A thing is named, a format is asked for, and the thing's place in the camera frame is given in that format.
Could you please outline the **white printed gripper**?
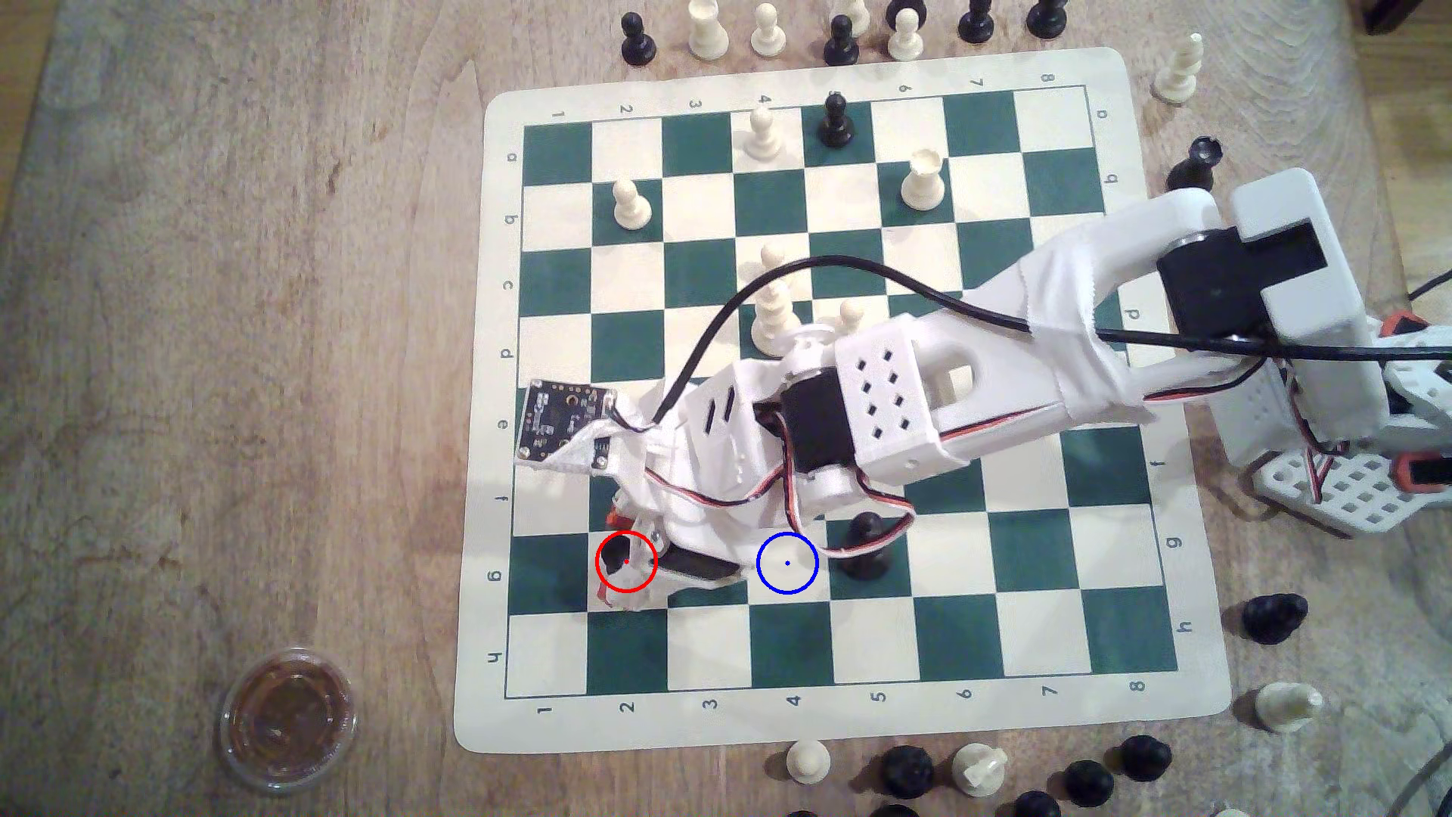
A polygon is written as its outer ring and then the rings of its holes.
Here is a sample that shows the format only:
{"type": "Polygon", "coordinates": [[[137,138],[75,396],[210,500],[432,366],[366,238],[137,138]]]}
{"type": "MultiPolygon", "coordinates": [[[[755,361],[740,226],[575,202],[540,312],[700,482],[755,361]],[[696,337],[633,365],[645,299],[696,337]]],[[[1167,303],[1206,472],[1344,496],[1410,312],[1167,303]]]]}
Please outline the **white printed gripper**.
{"type": "Polygon", "coordinates": [[[868,382],[835,358],[743,358],[649,430],[633,485],[617,480],[610,530],[636,530],[642,566],[605,573],[607,609],[665,609],[755,570],[767,538],[868,508],[868,382]],[[652,573],[652,582],[645,583],[652,573]]]}

